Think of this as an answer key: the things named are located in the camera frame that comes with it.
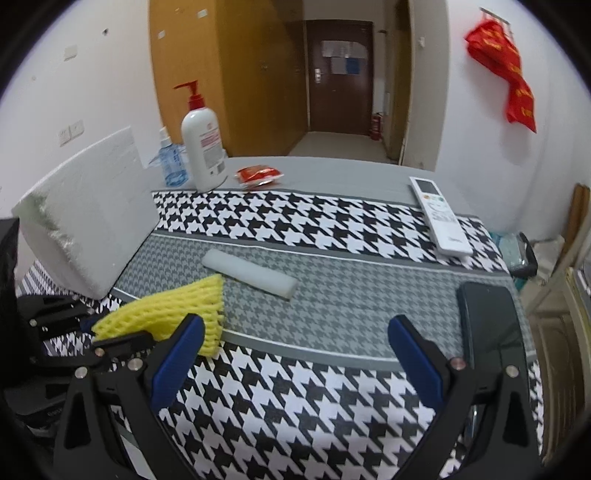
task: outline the brown door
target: brown door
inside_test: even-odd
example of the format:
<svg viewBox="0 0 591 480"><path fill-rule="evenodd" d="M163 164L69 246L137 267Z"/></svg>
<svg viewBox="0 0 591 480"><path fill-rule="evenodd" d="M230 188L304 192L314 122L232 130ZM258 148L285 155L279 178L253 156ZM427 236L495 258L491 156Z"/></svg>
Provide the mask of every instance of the brown door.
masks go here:
<svg viewBox="0 0 591 480"><path fill-rule="evenodd" d="M306 28L310 129L369 135L374 101L373 23L308 20Z"/></svg>

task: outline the red banner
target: red banner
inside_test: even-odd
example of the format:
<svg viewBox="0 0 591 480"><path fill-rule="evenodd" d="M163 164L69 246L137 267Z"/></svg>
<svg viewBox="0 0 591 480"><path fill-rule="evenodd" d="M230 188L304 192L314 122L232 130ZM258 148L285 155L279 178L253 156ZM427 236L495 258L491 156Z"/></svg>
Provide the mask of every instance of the red banner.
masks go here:
<svg viewBox="0 0 591 480"><path fill-rule="evenodd" d="M468 54L492 73L509 82L505 115L535 132L534 95L521 74L519 50L497 20L484 20L466 35Z"/></svg>

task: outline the wooden wardrobe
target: wooden wardrobe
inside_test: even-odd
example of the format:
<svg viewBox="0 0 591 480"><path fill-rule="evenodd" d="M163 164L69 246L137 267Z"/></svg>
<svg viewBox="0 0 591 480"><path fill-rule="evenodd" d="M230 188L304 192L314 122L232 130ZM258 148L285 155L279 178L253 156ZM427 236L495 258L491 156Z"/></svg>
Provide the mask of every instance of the wooden wardrobe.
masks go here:
<svg viewBox="0 0 591 480"><path fill-rule="evenodd" d="M307 131L303 0L151 0L160 114L174 142L188 89L219 119L232 157L286 155Z"/></svg>

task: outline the tiled floor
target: tiled floor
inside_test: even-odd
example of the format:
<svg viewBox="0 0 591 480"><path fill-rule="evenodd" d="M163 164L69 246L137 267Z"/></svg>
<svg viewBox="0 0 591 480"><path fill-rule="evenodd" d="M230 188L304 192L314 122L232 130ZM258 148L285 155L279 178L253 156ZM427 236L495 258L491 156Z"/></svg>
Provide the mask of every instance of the tiled floor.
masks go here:
<svg viewBox="0 0 591 480"><path fill-rule="evenodd" d="M351 158L390 163L384 144L364 135L309 132L290 152L292 157Z"/></svg>

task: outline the white lotion bottle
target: white lotion bottle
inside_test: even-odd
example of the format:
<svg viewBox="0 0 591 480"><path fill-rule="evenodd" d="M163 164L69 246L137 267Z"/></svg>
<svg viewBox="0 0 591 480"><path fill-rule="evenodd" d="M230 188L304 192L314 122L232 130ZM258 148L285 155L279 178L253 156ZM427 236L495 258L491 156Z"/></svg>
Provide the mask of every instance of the white lotion bottle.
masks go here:
<svg viewBox="0 0 591 480"><path fill-rule="evenodd" d="M228 177L217 116L197 93L196 80L177 85L175 89L181 87L191 89L189 113L181 124L189 166L197 191L208 192L219 187Z"/></svg>

